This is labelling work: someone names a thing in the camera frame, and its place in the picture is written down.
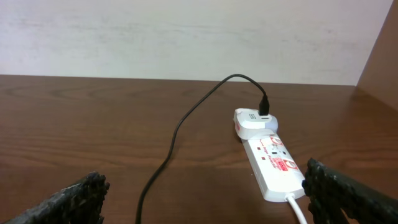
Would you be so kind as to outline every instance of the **wall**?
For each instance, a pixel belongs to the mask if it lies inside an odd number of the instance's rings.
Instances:
[[[2,0],[0,73],[355,85],[392,0]]]
[[[358,86],[398,110],[398,2],[394,1]]]

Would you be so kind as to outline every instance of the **white charger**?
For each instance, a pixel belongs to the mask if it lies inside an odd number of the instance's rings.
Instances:
[[[288,201],[299,222],[307,223],[294,200],[305,195],[304,176],[277,135],[277,119],[259,116],[258,110],[236,109],[234,122],[264,199]]]

